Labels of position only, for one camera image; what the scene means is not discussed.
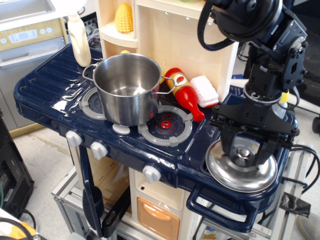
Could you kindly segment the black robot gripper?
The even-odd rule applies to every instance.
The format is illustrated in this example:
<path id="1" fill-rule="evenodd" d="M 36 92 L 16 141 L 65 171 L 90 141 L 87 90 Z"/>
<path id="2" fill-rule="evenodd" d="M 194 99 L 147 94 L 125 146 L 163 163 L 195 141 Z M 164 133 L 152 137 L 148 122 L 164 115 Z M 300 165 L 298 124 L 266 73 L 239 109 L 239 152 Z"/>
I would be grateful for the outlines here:
<path id="1" fill-rule="evenodd" d="M 277 103 L 283 90 L 272 89 L 262 92 L 251 87 L 243 88 L 243 98 L 235 100 L 229 95 L 222 104 L 212 107 L 211 124 L 220 132 L 223 152 L 229 156 L 237 136 L 257 140 L 260 145 L 254 157 L 254 165 L 263 165 L 279 148 L 290 149 L 293 140 L 299 135 L 299 129 L 279 118 L 272 106 Z"/>

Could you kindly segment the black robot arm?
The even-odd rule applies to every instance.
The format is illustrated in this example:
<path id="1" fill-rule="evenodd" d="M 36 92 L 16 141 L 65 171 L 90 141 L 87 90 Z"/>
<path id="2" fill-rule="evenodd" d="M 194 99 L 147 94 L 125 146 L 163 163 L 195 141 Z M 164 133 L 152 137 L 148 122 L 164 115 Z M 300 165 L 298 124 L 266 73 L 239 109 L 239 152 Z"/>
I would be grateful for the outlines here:
<path id="1" fill-rule="evenodd" d="M 299 130 L 278 117 L 273 106 L 283 93 L 295 90 L 306 74 L 306 27 L 280 0 L 208 0 L 200 14 L 197 36 L 208 51 L 234 42 L 251 45 L 250 76 L 243 89 L 244 102 L 215 106 L 212 124 L 221 132 L 223 152 L 231 156 L 236 137 L 259 141 L 247 166 L 258 166 L 277 148 L 290 148 Z"/>

